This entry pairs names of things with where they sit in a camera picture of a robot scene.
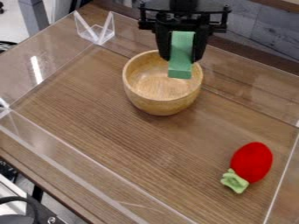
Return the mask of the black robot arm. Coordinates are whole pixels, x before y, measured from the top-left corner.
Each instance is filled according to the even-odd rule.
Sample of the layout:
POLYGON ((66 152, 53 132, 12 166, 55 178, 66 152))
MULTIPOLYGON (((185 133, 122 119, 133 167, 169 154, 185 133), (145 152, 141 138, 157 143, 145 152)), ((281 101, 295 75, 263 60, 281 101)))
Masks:
POLYGON ((159 54, 171 59, 175 32, 193 32, 191 61, 202 59, 210 36, 229 29, 231 8, 215 0, 141 0, 141 30, 151 30, 159 54))

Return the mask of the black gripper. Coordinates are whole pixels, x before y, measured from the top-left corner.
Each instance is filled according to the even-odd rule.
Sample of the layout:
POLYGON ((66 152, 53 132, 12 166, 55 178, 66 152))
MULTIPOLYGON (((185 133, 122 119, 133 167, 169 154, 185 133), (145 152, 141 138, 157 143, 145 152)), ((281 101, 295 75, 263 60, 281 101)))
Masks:
POLYGON ((191 60, 197 62, 206 51, 210 31, 226 32, 229 29, 231 7, 218 1, 141 1, 138 9, 139 29, 155 32, 159 54, 165 60, 171 58, 171 31, 195 32, 191 60))

